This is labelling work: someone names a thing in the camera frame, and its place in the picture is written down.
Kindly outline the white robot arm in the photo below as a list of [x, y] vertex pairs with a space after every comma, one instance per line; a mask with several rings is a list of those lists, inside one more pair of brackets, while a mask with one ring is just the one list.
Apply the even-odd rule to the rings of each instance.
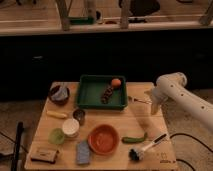
[[155, 115], [171, 98], [213, 133], [213, 104], [188, 91], [186, 84], [187, 77], [182, 72], [159, 76], [156, 86], [150, 90], [151, 114]]

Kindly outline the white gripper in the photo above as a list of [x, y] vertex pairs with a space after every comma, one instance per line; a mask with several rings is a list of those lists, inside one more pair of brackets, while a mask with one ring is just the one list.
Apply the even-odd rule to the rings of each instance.
[[157, 87], [146, 91], [146, 94], [150, 97], [151, 114], [156, 115], [164, 102], [164, 95]]

